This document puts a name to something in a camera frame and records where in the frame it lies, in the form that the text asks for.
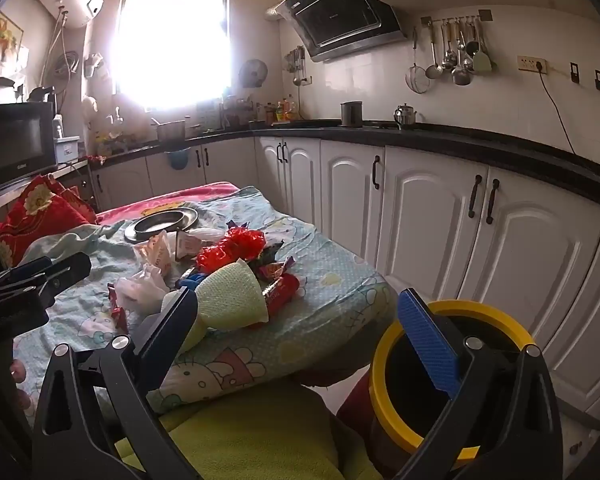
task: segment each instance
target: yellow-green blanket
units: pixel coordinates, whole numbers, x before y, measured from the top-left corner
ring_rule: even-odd
[[[279,380],[160,418],[205,480],[381,480],[362,439],[318,394]],[[122,459],[142,468],[127,440]]]

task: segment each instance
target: yellow trash can rim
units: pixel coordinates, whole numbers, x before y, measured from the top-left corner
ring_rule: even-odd
[[[434,314],[443,316],[465,316],[486,322],[504,333],[522,350],[528,344],[535,344],[529,333],[511,316],[492,306],[475,301],[443,300],[427,305]],[[398,446],[413,454],[424,438],[413,431],[395,411],[386,388],[386,361],[396,342],[403,336],[404,330],[398,320],[384,332],[376,347],[371,367],[369,394],[371,404],[380,425]],[[464,447],[458,455],[456,466],[473,460],[479,446]]]

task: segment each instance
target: range hood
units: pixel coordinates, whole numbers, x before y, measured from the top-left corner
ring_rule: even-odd
[[[284,0],[276,12],[298,33],[312,61],[324,61],[406,36],[379,0]]]

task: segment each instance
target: window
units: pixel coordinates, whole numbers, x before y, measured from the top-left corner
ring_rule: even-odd
[[[231,84],[226,0],[125,0],[118,89],[146,108],[220,97]]]

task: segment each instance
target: white cabinet door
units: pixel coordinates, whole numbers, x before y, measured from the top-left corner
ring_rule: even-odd
[[[600,244],[575,303],[544,349],[556,395],[600,418]]]
[[[589,270],[600,205],[497,168],[489,168],[487,181],[460,298],[503,310],[544,348]]]
[[[95,189],[103,211],[151,198],[154,194],[143,157],[94,172]]]
[[[322,228],[320,199],[320,140],[285,138],[286,210],[303,222]]]
[[[384,166],[378,271],[395,290],[412,286],[425,301],[455,299],[478,231],[488,166],[390,147]]]
[[[273,209],[286,213],[285,167],[282,164],[282,139],[256,137],[256,161],[260,191]]]
[[[206,183],[230,182],[236,187],[258,186],[253,137],[202,145]]]
[[[154,196],[205,185],[200,146],[191,146],[188,150],[171,156],[167,153],[149,155],[146,166]]]
[[[327,140],[320,143],[322,232],[372,266],[378,250],[383,161],[384,148]]]

